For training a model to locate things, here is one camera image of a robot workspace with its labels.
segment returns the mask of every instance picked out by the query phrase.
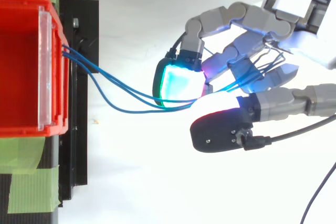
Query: robotic hand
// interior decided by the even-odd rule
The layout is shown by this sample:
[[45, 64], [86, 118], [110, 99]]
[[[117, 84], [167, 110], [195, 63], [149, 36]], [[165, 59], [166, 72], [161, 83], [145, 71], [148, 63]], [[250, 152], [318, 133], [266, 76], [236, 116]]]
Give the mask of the robotic hand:
[[[237, 80], [251, 69], [259, 71], [251, 57], [270, 48], [269, 45], [276, 50], [304, 55], [327, 69], [334, 69], [335, 17], [336, 0], [264, 0], [261, 7], [233, 3], [228, 9], [209, 10], [186, 23], [176, 61], [189, 64], [195, 71], [202, 69], [207, 85], [227, 70], [231, 70]], [[202, 38], [226, 31], [231, 24], [247, 31], [222, 53], [202, 62], [205, 44]], [[171, 50], [166, 58], [172, 60], [174, 56], [175, 50]], [[250, 95], [237, 98], [238, 108], [196, 120], [191, 126], [194, 147], [201, 152], [253, 150], [295, 135], [275, 139], [253, 137], [253, 122], [283, 120], [299, 113], [330, 116], [324, 123], [336, 120], [336, 84], [308, 86], [305, 90], [279, 88], [292, 80], [297, 71], [298, 66], [283, 64], [260, 75], [261, 78], [242, 87]]]

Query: black cable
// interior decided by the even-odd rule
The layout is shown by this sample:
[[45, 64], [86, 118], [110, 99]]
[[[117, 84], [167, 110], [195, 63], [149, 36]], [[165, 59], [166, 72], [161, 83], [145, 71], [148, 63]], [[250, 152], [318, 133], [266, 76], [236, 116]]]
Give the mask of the black cable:
[[311, 198], [311, 200], [308, 203], [308, 206], [306, 207], [306, 210], [302, 216], [301, 222], [300, 224], [304, 223], [304, 220], [306, 219], [306, 216], [308, 214], [308, 211], [311, 207], [311, 205], [313, 204], [314, 200], [316, 199], [316, 197], [318, 196], [319, 192], [321, 191], [321, 189], [324, 187], [324, 185], [326, 184], [326, 182], [328, 181], [328, 179], [330, 178], [330, 176], [332, 175], [332, 173], [336, 170], [336, 163], [334, 164], [334, 166], [330, 169], [330, 171], [328, 172], [328, 174], [326, 175], [326, 177], [324, 178], [324, 180], [322, 181], [321, 185], [319, 186], [319, 188], [317, 188], [316, 192], [314, 193], [313, 197]]
[[290, 137], [294, 137], [294, 136], [298, 136], [298, 135], [301, 135], [303, 133], [306, 133], [306, 132], [309, 132], [309, 131], [312, 131], [312, 130], [315, 130], [319, 127], [322, 127], [328, 123], [331, 123], [333, 121], [336, 120], [336, 114], [335, 115], [332, 115], [331, 117], [327, 118], [327, 119], [324, 119], [318, 123], [315, 123], [315, 124], [312, 124], [308, 127], [305, 127], [305, 128], [302, 128], [302, 129], [299, 129], [297, 131], [293, 131], [293, 132], [290, 132], [290, 133], [287, 133], [287, 134], [284, 134], [284, 135], [281, 135], [281, 136], [276, 136], [276, 137], [271, 137], [271, 141], [272, 142], [277, 142], [277, 141], [281, 141], [281, 140], [285, 140], [285, 139], [288, 139]]
[[173, 47], [172, 47], [173, 49], [176, 49], [176, 48], [178, 47], [178, 45], [181, 43], [183, 37], [184, 37], [186, 34], [187, 34], [187, 33], [184, 32], [184, 33], [177, 39], [177, 41], [175, 42], [175, 44], [174, 44]]

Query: transparent plastic lid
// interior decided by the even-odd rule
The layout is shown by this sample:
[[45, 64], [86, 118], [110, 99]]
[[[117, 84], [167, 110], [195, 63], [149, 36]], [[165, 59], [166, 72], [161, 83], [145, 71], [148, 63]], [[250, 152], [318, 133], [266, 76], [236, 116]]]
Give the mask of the transparent plastic lid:
[[38, 17], [38, 130], [51, 125], [52, 106], [52, 18], [40, 6]]

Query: cable connector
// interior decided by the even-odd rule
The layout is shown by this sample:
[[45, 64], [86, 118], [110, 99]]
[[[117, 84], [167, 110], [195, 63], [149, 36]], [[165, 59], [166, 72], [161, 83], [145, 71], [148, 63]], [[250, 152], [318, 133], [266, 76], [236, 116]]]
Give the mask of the cable connector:
[[242, 137], [242, 146], [244, 150], [251, 151], [264, 148], [266, 145], [271, 145], [271, 137], [269, 136], [250, 136]]

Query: blue cable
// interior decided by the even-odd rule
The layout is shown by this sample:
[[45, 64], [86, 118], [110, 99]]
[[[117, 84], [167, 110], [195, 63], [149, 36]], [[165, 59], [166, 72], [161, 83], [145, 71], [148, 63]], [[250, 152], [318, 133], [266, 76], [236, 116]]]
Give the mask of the blue cable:
[[[63, 55], [65, 57], [72, 57], [71, 54], [68, 54], [66, 52], [63, 53]], [[127, 88], [123, 87], [121, 84], [119, 84], [118, 82], [114, 81], [113, 79], [107, 77], [105, 74], [102, 74], [105, 78], [107, 78], [109, 81], [111, 81], [114, 85], [116, 85], [117, 87], [119, 87], [120, 89], [124, 90], [125, 92], [127, 92], [128, 94], [130, 94], [131, 96], [133, 96], [134, 98], [136, 98], [137, 100], [143, 102], [144, 104], [148, 105], [148, 106], [151, 106], [153, 108], [156, 108], [156, 109], [161, 109], [161, 110], [183, 110], [183, 109], [187, 109], [191, 106], [191, 104], [186, 104], [186, 105], [183, 105], [183, 106], [177, 106], [177, 107], [173, 107], [173, 108], [167, 108], [167, 107], [164, 107], [164, 106], [158, 106], [158, 105], [155, 105], [155, 104], [152, 104], [146, 100], [143, 100], [141, 97], [137, 96], [136, 94], [134, 94], [133, 92], [131, 92], [130, 90], [128, 90]]]
[[[94, 69], [96, 69], [98, 72], [100, 72], [105, 78], [107, 78], [108, 80], [110, 80], [112, 82], [112, 80], [114, 80], [115, 82], [118, 82], [120, 85], [123, 86], [120, 87], [121, 89], [125, 90], [124, 88], [136, 93], [136, 94], [139, 94], [145, 98], [148, 98], [148, 99], [152, 99], [154, 101], [157, 101], [157, 102], [169, 102], [169, 103], [193, 103], [195, 102], [197, 99], [192, 99], [192, 100], [164, 100], [164, 99], [160, 99], [160, 98], [156, 98], [156, 97], [152, 97], [150, 95], [147, 95], [147, 94], [144, 94], [136, 89], [133, 89], [132, 87], [126, 85], [125, 83], [123, 83], [122, 81], [120, 81], [119, 79], [117, 79], [116, 77], [114, 77], [113, 75], [107, 73], [106, 71], [102, 70], [101, 68], [99, 68], [97, 65], [95, 65], [94, 63], [92, 63], [91, 61], [89, 61], [88, 59], [86, 59], [83, 55], [81, 55], [79, 52], [75, 51], [74, 49], [70, 48], [70, 47], [67, 47], [65, 45], [63, 45], [64, 48], [72, 51], [75, 55], [77, 55], [79, 57], [80, 60], [84, 61], [85, 63], [87, 63], [88, 65], [90, 65], [91, 67], [93, 67]], [[230, 85], [218, 90], [217, 92], [219, 91], [227, 91], [229, 90], [230, 88], [234, 87], [235, 85], [238, 85], [240, 84], [244, 79], [246, 79], [249, 75], [252, 75], [254, 72], [247, 72], [245, 73], [243, 76], [241, 76], [239, 79], [237, 79], [235, 82], [231, 83]]]
[[[79, 62], [77, 59], [81, 59], [82, 61], [86, 62], [87, 64], [89, 64], [90, 66], [92, 66], [94, 69], [96, 69], [97, 71], [99, 71], [105, 78], [107, 78], [109, 81], [111, 81], [113, 84], [115, 84], [117, 87], [121, 88], [122, 90], [124, 90], [125, 92], [127, 92], [128, 94], [132, 95], [133, 97], [135, 97], [136, 99], [138, 99], [139, 101], [145, 103], [146, 105], [149, 105], [151, 107], [154, 107], [156, 109], [161, 109], [161, 110], [165, 110], [165, 111], [171, 111], [171, 112], [174, 112], [174, 111], [180, 111], [180, 110], [184, 110], [184, 109], [188, 109], [190, 108], [190, 106], [192, 105], [192, 103], [194, 101], [196, 101], [197, 99], [193, 99], [193, 100], [183, 100], [183, 101], [178, 101], [178, 100], [164, 100], [164, 99], [159, 99], [159, 98], [155, 98], [155, 97], [152, 97], [150, 95], [146, 95], [142, 92], [139, 92], [133, 88], [131, 88], [130, 86], [126, 85], [125, 83], [123, 83], [122, 81], [120, 81], [119, 79], [117, 79], [116, 77], [112, 76], [111, 74], [107, 73], [106, 71], [102, 70], [101, 68], [99, 68], [97, 65], [93, 64], [91, 61], [89, 61], [88, 59], [86, 59], [83, 55], [81, 55], [80, 53], [78, 53], [77, 51], [75, 51], [74, 49], [70, 48], [70, 47], [67, 47], [64, 45], [64, 48], [67, 48], [68, 50], [72, 51], [75, 53], [75, 55], [73, 54], [69, 54], [67, 52], [64, 52], [64, 56], [67, 57], [67, 58], [70, 58], [71, 60], [75, 60], [75, 62]], [[274, 62], [277, 61], [277, 59], [282, 56], [282, 54], [280, 54], [273, 62], [269, 63], [268, 64], [268, 67], [262, 69], [263, 72], [257, 72], [257, 71], [254, 71], [254, 72], [250, 72], [250, 71], [247, 71], [243, 76], [241, 76], [239, 79], [237, 79], [235, 82], [231, 83], [230, 85], [218, 90], [217, 92], [220, 92], [220, 91], [227, 91], [227, 92], [231, 92], [231, 91], [234, 91], [238, 88], [241, 88], [242, 86], [244, 85], [247, 85], [253, 81], [255, 81], [256, 79], [258, 79], [260, 76], [262, 76], [265, 72], [269, 71], [269, 69], [273, 68], [275, 65], [274, 65]], [[258, 73], [257, 76], [249, 79], [248, 81], [240, 84], [242, 82], [242, 80], [246, 79], [249, 75], [252, 75], [254, 73]], [[154, 101], [160, 101], [160, 102], [174, 102], [174, 103], [186, 103], [186, 102], [191, 102], [189, 104], [186, 104], [186, 105], [183, 105], [183, 106], [177, 106], [177, 107], [174, 107], [174, 108], [167, 108], [167, 107], [164, 107], [164, 106], [157, 106], [157, 105], [154, 105], [150, 102], [147, 102], [146, 100], [143, 100], [141, 99], [139, 96], [135, 95], [134, 93], [132, 93], [132, 91], [134, 93], [137, 93], [143, 97], [146, 97], [146, 98], [149, 98], [149, 99], [153, 99]]]
[[165, 112], [176, 112], [176, 111], [180, 111], [180, 110], [183, 110], [183, 109], [174, 109], [174, 108], [170, 108], [169, 110], [145, 110], [145, 111], [130, 111], [130, 110], [124, 110], [124, 109], [121, 109], [117, 106], [115, 106], [107, 97], [106, 95], [104, 94], [104, 92], [102, 91], [102, 89], [100, 88], [100, 85], [99, 83], [97, 82], [97, 80], [94, 78], [93, 74], [91, 73], [91, 71], [83, 64], [81, 63], [80, 61], [78, 61], [77, 59], [71, 57], [71, 56], [68, 56], [68, 55], [64, 55], [64, 57], [76, 62], [80, 67], [82, 67], [86, 73], [88, 73], [88, 75], [91, 77], [91, 79], [93, 80], [93, 82], [95, 83], [96, 87], [98, 88], [101, 96], [104, 98], [104, 100], [106, 101], [106, 103], [108, 105], [110, 105], [112, 108], [114, 108], [115, 110], [118, 110], [120, 112], [123, 112], [123, 113], [128, 113], [128, 114], [148, 114], [148, 113], [165, 113]]
[[81, 55], [79, 52], [75, 51], [74, 49], [67, 47], [65, 45], [63, 45], [64, 48], [70, 50], [71, 52], [73, 52], [75, 55], [77, 55], [80, 60], [84, 61], [85, 63], [87, 63], [88, 65], [90, 65], [91, 67], [93, 67], [94, 69], [96, 69], [98, 72], [100, 72], [103, 76], [108, 76], [109, 78], [111, 78], [112, 80], [118, 82], [119, 84], [121, 84], [122, 86], [124, 86], [125, 88], [127, 88], [128, 90], [141, 95], [143, 97], [146, 97], [148, 99], [152, 99], [154, 101], [157, 102], [171, 102], [171, 103], [190, 103], [190, 102], [195, 102], [197, 99], [192, 99], [192, 100], [164, 100], [164, 99], [160, 99], [160, 98], [156, 98], [156, 97], [152, 97], [150, 95], [144, 94], [136, 89], [131, 88], [130, 86], [126, 85], [125, 83], [123, 83], [122, 81], [120, 81], [119, 79], [117, 79], [116, 77], [114, 77], [113, 75], [105, 72], [104, 70], [102, 70], [101, 68], [99, 68], [97, 65], [93, 64], [91, 61], [89, 61], [87, 58], [85, 58], [83, 55]]

